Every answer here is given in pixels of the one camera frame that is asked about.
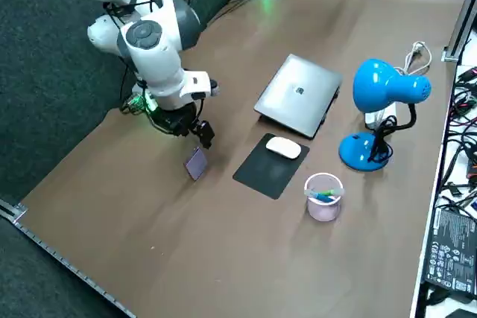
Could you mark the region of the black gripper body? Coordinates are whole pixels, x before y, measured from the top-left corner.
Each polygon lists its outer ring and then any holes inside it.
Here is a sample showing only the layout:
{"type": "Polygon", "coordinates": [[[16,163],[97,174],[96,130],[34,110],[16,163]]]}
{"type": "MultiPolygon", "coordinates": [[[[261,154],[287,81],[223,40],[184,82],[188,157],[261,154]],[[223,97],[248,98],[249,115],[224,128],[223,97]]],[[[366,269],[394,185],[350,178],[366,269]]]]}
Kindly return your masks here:
{"type": "Polygon", "coordinates": [[[195,129],[197,122],[197,106],[195,103],[187,104],[179,109],[166,111],[157,107],[150,112],[153,126],[167,135],[187,136],[195,129]]]}

